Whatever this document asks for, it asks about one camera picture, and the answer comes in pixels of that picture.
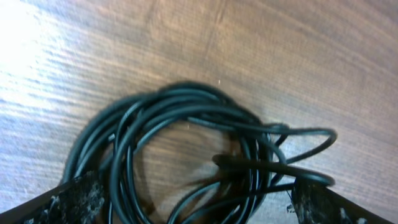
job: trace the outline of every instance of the wood grain surface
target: wood grain surface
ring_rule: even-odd
[[[298,166],[398,222],[395,0],[0,0],[0,212],[58,184],[99,110],[182,80],[216,86],[264,121],[336,129],[330,149]],[[163,130],[136,159],[151,217],[166,220],[229,145],[187,123]],[[289,204],[269,195],[250,223],[297,223]]]

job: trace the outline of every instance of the wooden surface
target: wooden surface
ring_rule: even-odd
[[[0,1],[0,212],[58,184],[79,132],[114,100],[181,80],[217,86],[264,121],[325,126],[298,165],[398,222],[398,4],[385,1]],[[319,139],[293,139],[288,156]],[[165,220],[230,143],[186,123],[136,159],[151,217]],[[250,223],[296,223],[286,193]]]

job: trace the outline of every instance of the coiled cable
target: coiled cable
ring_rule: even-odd
[[[153,223],[143,211],[134,185],[133,157],[162,128],[179,120],[217,129],[235,136],[241,156],[215,155],[213,161],[224,171],[224,178],[199,186],[174,207],[167,223],[176,223],[183,208],[195,197],[220,188],[229,188],[223,196],[206,203],[185,217],[190,223],[205,214],[216,212],[209,223],[246,223],[271,192],[292,190],[292,184],[278,185],[284,175],[325,186],[334,180],[318,172],[289,164],[313,156],[332,145],[332,129],[292,129],[286,124],[263,124],[250,111],[229,96],[201,83],[177,83],[154,93],[123,98],[100,112],[76,140],[65,166],[62,182],[78,177],[98,162],[104,149],[113,144],[98,166],[100,176],[109,173],[109,197],[106,222],[112,223],[116,211],[123,223]],[[271,135],[279,135],[272,140]],[[286,158],[279,146],[288,136],[322,135],[328,139],[319,146],[293,158]]]

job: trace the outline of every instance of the black cable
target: black cable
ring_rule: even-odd
[[[292,129],[286,124],[262,124],[250,111],[240,107],[221,91],[200,83],[178,83],[155,93],[123,98],[99,113],[76,140],[68,158],[62,182],[98,169],[109,173],[108,211],[105,221],[112,223],[116,211],[123,223],[152,223],[143,211],[134,186],[133,157],[162,128],[186,120],[229,133],[241,145],[241,156],[216,155],[213,161],[224,171],[220,180],[204,184],[175,206],[167,223],[177,223],[185,206],[210,189],[227,188],[225,194],[193,211],[182,223],[190,223],[209,213],[212,223],[246,223],[267,193],[291,190],[292,184],[277,185],[284,175],[321,185],[333,185],[324,174],[290,166],[332,145],[336,133],[331,129]],[[280,135],[273,141],[271,135]],[[323,135],[328,139],[301,155],[286,158],[279,146],[288,136]],[[102,163],[105,149],[113,144]],[[273,162],[275,155],[278,162]]]

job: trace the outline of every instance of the wire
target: wire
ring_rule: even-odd
[[[226,192],[193,211],[181,223],[190,223],[209,215],[209,223],[246,223],[266,194],[292,190],[292,184],[278,185],[284,175],[321,185],[334,180],[318,172],[291,166],[332,145],[332,129],[292,129],[286,124],[263,124],[250,111],[223,92],[201,83],[178,83],[157,92],[123,98],[100,112],[81,132],[72,147],[62,182],[98,169],[109,174],[108,209],[105,222],[112,223],[113,210],[123,223],[153,223],[143,211],[134,185],[133,157],[162,128],[186,120],[229,133],[239,140],[241,156],[215,155],[213,161],[223,171],[223,178],[199,186],[175,206],[167,223],[177,223],[182,210],[193,199],[210,189]],[[273,141],[271,135],[279,135]],[[319,146],[293,158],[286,158],[279,146],[288,136],[322,135],[328,139]],[[93,167],[113,145],[99,166]]]

